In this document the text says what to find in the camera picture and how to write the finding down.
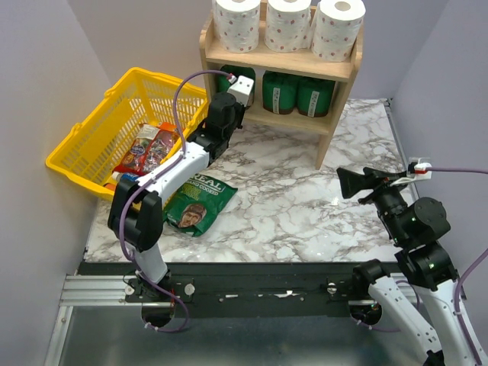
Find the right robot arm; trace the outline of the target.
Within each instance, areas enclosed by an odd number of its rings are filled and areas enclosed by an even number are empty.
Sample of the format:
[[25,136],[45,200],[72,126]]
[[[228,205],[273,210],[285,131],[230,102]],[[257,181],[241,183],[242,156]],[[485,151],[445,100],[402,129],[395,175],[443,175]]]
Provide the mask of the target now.
[[443,204],[431,197],[407,204],[401,194],[407,185],[429,180],[435,170],[422,159],[413,160],[398,173],[368,167],[362,173],[336,170],[345,199],[363,190],[370,192],[358,203],[376,207],[390,240],[399,248],[395,254],[399,269],[429,316],[423,317],[404,298],[396,281],[377,259],[354,269],[352,293],[361,299],[371,297],[389,313],[424,365],[485,365],[487,353],[470,323],[461,290],[467,276],[487,254],[482,253],[463,274],[458,274],[439,243],[451,229]]

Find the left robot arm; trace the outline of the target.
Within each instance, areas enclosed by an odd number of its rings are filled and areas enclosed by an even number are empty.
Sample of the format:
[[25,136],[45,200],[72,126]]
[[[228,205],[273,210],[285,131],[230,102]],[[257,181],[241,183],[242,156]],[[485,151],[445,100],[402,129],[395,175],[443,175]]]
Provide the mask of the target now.
[[150,300],[163,300],[169,292],[164,278],[169,269],[159,253],[158,240],[163,229],[163,204],[189,178],[203,171],[229,147],[235,129],[242,126],[249,91],[229,88],[216,93],[207,117],[186,139],[186,150],[136,181],[121,179],[116,186],[108,227],[132,251],[143,282],[143,293]]

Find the green roll brown end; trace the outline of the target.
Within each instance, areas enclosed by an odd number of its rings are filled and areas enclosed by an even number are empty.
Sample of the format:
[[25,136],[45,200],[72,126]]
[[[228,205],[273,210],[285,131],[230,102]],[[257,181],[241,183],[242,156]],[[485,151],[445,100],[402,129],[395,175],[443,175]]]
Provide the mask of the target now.
[[302,77],[298,83],[297,110],[307,117],[325,117],[329,112],[335,82]]

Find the floral paper towel roll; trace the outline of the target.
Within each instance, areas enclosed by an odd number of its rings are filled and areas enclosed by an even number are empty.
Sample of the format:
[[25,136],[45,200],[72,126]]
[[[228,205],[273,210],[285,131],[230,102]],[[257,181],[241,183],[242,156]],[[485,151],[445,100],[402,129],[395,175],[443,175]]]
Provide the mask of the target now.
[[259,0],[212,1],[213,20],[221,47],[231,53],[248,53],[258,46]]
[[264,40],[277,53],[308,49],[312,37],[311,1],[269,0],[266,7]]
[[313,19],[313,54],[325,62],[343,62],[351,54],[366,13],[363,1],[320,1]]

